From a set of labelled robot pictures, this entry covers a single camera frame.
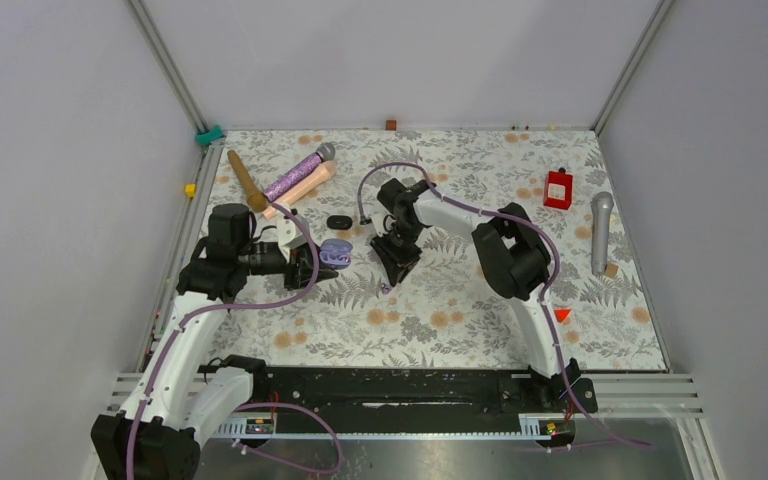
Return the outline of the purple earbud case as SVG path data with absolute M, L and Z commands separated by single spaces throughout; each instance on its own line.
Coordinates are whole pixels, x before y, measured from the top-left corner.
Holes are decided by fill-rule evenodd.
M 353 245 L 346 240 L 324 240 L 319 248 L 320 261 L 334 270 L 345 269 L 351 264 Z

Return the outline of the black earbud charging case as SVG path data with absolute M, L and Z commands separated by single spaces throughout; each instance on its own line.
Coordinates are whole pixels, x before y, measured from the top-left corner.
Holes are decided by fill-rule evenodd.
M 330 215 L 326 219 L 326 226 L 332 230 L 346 231 L 352 228 L 353 219 L 346 215 Z

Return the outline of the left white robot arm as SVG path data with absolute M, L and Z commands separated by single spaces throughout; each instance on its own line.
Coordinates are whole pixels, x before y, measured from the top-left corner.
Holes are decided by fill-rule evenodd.
M 255 358 L 220 361 L 191 398 L 200 359 L 228 313 L 271 310 L 307 295 L 332 276 L 304 220 L 281 207 L 277 238 L 260 238 L 242 204 L 215 207 L 207 233 L 180 271 L 166 329 L 136 387 L 115 414 L 101 414 L 91 440 L 109 479 L 191 479 L 204 444 L 235 412 L 285 408 L 267 367 Z

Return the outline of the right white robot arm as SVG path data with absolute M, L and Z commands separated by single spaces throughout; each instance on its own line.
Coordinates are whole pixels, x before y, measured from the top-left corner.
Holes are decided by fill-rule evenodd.
M 523 331 L 533 396 L 543 410 L 557 412 L 573 398 L 580 376 L 576 361 L 565 360 L 548 298 L 550 252 L 532 229 L 525 210 L 510 203 L 499 211 L 480 211 L 453 199 L 439 198 L 432 185 L 406 186 L 392 179 L 377 200 L 390 218 L 376 220 L 371 247 L 392 286 L 402 283 L 421 259 L 420 234 L 437 227 L 472 242 L 489 287 L 506 299 Z

